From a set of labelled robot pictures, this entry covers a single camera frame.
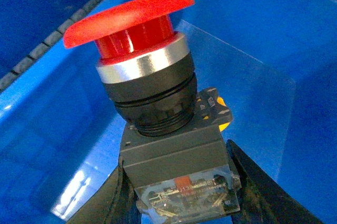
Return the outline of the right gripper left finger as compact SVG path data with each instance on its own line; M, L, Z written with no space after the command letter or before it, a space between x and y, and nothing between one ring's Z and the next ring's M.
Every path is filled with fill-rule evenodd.
M137 195L120 159L99 190L67 223L141 223L136 201Z

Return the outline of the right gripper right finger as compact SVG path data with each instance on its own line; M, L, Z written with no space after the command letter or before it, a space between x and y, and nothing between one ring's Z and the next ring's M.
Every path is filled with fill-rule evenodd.
M286 193L234 141L226 147L237 171L240 212L233 223L322 223L313 213Z

